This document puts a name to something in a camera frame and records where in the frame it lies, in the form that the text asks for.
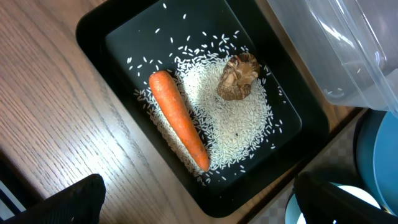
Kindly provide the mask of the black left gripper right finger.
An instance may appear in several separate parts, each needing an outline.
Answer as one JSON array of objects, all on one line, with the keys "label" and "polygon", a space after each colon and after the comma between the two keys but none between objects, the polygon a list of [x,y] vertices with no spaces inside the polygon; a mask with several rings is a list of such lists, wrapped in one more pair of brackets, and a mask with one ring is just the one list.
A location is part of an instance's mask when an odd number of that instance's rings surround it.
[{"label": "black left gripper right finger", "polygon": [[294,194],[304,220],[314,223],[397,224],[397,217],[309,172],[294,180]]}]

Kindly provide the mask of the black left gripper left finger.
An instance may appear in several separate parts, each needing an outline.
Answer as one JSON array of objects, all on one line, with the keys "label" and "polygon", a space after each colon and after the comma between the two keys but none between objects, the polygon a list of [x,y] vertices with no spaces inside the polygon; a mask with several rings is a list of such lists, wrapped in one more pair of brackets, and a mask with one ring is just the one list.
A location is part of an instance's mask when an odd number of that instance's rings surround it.
[{"label": "black left gripper left finger", "polygon": [[91,174],[3,224],[98,224],[105,195],[102,176]]}]

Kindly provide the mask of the light blue small bowl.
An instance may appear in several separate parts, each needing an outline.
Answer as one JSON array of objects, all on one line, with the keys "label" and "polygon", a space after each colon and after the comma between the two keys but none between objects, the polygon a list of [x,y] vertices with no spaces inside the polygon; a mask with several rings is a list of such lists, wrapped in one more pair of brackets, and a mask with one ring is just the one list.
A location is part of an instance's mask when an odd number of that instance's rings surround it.
[{"label": "light blue small bowl", "polygon": [[[333,183],[333,185],[381,210],[381,207],[377,201],[365,190],[351,185],[342,185],[336,183]],[[292,192],[287,202],[284,220],[285,224],[306,224],[304,215],[299,208],[294,192]]]}]

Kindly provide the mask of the dark blue bowl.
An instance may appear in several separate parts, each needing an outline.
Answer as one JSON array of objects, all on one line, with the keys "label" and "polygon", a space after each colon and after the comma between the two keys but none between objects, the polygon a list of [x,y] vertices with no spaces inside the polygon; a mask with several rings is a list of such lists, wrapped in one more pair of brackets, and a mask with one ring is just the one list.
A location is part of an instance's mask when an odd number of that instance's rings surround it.
[{"label": "dark blue bowl", "polygon": [[397,118],[369,110],[356,132],[356,166],[376,201],[397,215]]}]

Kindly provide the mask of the orange carrot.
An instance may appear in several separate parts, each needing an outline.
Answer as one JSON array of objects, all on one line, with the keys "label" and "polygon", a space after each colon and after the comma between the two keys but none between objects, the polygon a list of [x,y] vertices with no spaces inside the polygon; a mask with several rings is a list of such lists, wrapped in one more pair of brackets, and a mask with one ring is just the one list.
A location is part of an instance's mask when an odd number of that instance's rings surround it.
[{"label": "orange carrot", "polygon": [[159,71],[150,75],[149,85],[165,118],[197,166],[204,172],[209,171],[208,154],[173,78],[168,72]]}]

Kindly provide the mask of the brown food scrap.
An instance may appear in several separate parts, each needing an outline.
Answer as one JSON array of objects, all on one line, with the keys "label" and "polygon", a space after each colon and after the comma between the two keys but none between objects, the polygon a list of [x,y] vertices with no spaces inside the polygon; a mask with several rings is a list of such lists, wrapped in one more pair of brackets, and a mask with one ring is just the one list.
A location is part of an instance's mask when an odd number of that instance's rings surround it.
[{"label": "brown food scrap", "polygon": [[243,100],[251,93],[251,84],[258,78],[260,66],[253,54],[232,56],[226,63],[217,94],[226,101]]}]

